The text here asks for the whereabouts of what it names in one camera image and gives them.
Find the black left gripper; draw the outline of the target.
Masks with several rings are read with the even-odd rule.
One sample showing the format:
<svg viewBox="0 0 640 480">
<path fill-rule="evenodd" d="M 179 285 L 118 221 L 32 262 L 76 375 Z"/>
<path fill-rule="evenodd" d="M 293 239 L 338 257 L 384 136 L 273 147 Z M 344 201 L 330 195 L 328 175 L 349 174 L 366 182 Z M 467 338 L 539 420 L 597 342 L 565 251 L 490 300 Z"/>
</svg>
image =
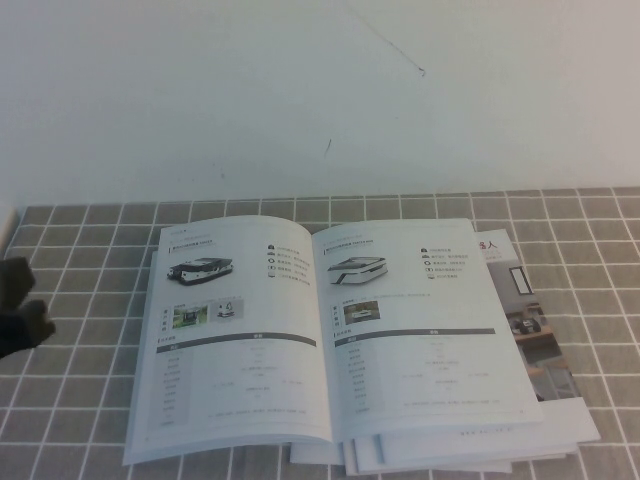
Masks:
<svg viewBox="0 0 640 480">
<path fill-rule="evenodd" d="M 48 318 L 45 301 L 31 300 L 20 306 L 35 283 L 35 277 L 25 257 L 1 261 L 2 358 L 24 349 L 36 348 L 56 332 L 55 324 Z"/>
</svg>

